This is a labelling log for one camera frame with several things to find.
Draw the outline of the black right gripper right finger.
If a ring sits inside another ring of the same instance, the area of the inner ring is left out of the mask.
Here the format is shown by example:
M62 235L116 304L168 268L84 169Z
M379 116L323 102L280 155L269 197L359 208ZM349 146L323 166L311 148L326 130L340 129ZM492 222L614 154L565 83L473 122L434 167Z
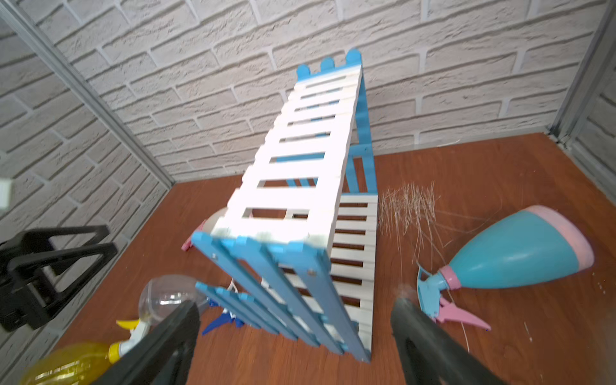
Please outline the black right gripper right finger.
M391 327L407 384L502 384L407 298L397 298Z

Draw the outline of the thin scattered straw strands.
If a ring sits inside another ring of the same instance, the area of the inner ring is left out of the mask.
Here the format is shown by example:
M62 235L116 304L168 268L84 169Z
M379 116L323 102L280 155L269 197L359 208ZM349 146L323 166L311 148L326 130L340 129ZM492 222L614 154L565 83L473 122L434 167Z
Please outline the thin scattered straw strands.
M435 274L493 219L447 210L443 203L432 182L407 183L381 192L377 256L380 274L393 296L417 304L418 268Z

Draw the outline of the left aluminium corner post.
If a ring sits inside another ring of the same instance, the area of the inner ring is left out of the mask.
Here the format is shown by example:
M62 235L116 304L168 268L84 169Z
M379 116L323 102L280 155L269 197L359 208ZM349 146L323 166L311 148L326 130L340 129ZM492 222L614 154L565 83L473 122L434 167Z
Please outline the left aluminium corner post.
M1 18L166 189L174 186L168 172L16 2L1 2Z

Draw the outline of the blue and white slatted shelf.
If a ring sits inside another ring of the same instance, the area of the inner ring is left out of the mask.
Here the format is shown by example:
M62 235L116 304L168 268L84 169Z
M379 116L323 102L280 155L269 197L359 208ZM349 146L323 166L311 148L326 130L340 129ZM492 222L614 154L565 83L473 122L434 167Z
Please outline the blue and white slatted shelf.
M192 236L242 291L200 290L253 328L369 362L378 209L361 54L303 65L226 212Z

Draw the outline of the white spray bottle pink nozzle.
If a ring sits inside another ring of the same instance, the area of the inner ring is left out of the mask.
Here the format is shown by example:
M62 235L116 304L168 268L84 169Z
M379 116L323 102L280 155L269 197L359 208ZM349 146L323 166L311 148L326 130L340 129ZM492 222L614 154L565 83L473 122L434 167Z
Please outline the white spray bottle pink nozzle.
M194 229L194 231L192 231L191 235L183 243L181 249L186 252L193 246L192 236L195 233L211 233L214 226L218 222L218 219L224 217L227 210L227 208L220 209L216 211L216 213L212 214L209 218L205 219L199 226L197 226L196 229Z

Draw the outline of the yellow spray bottle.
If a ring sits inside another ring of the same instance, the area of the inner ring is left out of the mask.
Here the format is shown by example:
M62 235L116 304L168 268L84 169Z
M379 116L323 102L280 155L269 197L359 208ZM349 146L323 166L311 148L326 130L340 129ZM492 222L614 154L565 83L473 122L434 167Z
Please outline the yellow spray bottle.
M150 325L141 319L118 320L116 324L130 338L107 345L77 343L51 353L21 378L21 384L91 384L120 361L149 333Z

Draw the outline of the clear spray bottle blue nozzle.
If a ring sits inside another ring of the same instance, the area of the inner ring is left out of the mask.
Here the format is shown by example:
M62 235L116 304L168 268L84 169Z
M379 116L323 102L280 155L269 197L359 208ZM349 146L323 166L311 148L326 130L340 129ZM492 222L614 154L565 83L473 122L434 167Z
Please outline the clear spray bottle blue nozzle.
M194 303L199 314L209 308L221 307L221 304L199 289L200 285L197 279L179 274L167 274L152 279L140 296L139 319L131 329L131 334L142 338L151 327L160 324L185 302Z

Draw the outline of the teal spray bottle pink trim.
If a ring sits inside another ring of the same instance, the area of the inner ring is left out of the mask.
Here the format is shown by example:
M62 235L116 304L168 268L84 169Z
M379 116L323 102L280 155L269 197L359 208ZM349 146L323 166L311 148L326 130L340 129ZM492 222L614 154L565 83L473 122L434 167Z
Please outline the teal spray bottle pink trim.
M543 205L512 214L469 241L434 274L419 269L420 309L436 322L490 325L444 298L446 290L528 287L577 274L595 263L583 233L566 217Z

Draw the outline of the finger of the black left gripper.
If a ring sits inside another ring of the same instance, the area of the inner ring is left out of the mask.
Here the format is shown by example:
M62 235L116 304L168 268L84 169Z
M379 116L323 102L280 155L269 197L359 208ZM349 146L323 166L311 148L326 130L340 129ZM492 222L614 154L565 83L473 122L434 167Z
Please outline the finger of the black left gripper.
M55 250L50 239L61 236L75 236L79 234L94 234L86 243L92 245L109 235L107 226L73 226L61 228L29 229L18 233L12 239L1 244L1 255L28 255Z
M118 253L112 243L85 245L16 256L8 261L1 276L1 327L15 331L28 325L36 330L54 319ZM95 257L79 277L58 291L43 269L72 265Z

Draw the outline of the right aluminium corner post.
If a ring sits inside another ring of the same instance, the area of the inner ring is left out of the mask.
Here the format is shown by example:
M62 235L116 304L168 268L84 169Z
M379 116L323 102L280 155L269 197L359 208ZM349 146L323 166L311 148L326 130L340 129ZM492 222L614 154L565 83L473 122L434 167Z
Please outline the right aluminium corner post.
M614 66L615 2L609 1L574 82L550 128L550 134L559 143L568 144L579 135Z

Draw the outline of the aluminium corner post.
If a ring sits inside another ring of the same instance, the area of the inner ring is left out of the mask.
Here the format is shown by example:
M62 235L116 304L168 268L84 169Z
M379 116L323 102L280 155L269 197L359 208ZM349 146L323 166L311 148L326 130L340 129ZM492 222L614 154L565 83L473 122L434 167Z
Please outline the aluminium corner post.
M609 1L574 82L550 128L550 134L559 143L568 144L579 135L614 66L615 2Z
M1 2L1 18L166 189L174 186L168 172L16 2Z

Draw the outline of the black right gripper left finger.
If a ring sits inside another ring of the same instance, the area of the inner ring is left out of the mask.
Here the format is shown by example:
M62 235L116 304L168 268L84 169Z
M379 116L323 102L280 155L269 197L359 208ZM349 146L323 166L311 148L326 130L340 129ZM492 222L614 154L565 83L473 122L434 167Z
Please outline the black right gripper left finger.
M196 303L185 301L152 332L146 323L132 325L129 340L108 350L112 366L95 384L185 384L201 322Z

